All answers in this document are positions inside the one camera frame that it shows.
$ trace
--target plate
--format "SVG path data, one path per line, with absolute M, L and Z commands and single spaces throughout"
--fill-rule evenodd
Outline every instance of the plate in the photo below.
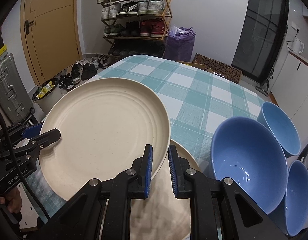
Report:
M 179 157 L 186 158 L 191 166 L 200 171 L 193 156 L 179 143 L 175 144 Z M 147 200 L 132 200 L 130 239 L 179 240 L 191 231 L 190 199 L 176 199 L 166 157 L 156 177 L 151 181 Z
M 123 78 L 85 83 L 59 100 L 41 133 L 57 128 L 61 139 L 39 156 L 49 186 L 69 200 L 87 181 L 114 178 L 153 146 L 152 179 L 170 141 L 170 122 L 159 97 L 147 86 Z

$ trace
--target black door handle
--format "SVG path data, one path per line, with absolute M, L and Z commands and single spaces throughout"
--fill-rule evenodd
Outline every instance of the black door handle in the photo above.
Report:
M 25 33 L 26 33 L 27 35 L 30 34 L 30 28 L 29 28 L 29 26 L 30 26 L 30 24 L 32 24 L 32 23 L 34 23 L 34 20 L 31 21 L 31 22 L 29 22 L 29 20 L 26 20 L 26 21 L 25 21 Z

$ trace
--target red sneaker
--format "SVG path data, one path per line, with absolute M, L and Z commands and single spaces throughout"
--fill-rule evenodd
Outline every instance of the red sneaker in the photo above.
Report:
M 151 20 L 153 38 L 161 38 L 165 33 L 165 23 L 161 18 Z
M 141 29 L 141 37 L 149 37 L 151 34 L 151 21 L 152 20 L 144 20 L 141 21 L 140 29 Z

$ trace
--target table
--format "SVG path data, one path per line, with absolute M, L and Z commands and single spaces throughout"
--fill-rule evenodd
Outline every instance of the table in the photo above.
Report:
M 264 102 L 254 92 L 204 70 L 146 55 L 124 58 L 89 82 L 108 77 L 136 80 L 157 93 L 170 117 L 171 138 L 194 156 L 203 172 L 210 162 L 211 140 L 218 125 L 233 116 L 256 120 Z M 38 161 L 36 165 L 37 171 L 27 182 L 48 214 L 53 216 L 65 200 L 49 187 Z M 31 202 L 46 221 L 37 204 Z

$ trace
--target light blue bowl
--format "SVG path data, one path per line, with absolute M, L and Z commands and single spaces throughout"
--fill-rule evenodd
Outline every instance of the light blue bowl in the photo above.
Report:
M 212 139 L 211 166 L 215 179 L 230 177 L 269 214 L 283 199 L 287 162 L 274 135 L 246 117 L 222 122 Z
M 308 218 L 308 171 L 301 161 L 294 161 L 288 170 L 285 196 L 268 215 L 285 234 L 295 236 Z
M 287 114 L 271 102 L 264 102 L 257 121 L 266 126 L 280 143 L 286 158 L 298 155 L 300 139 L 298 132 Z

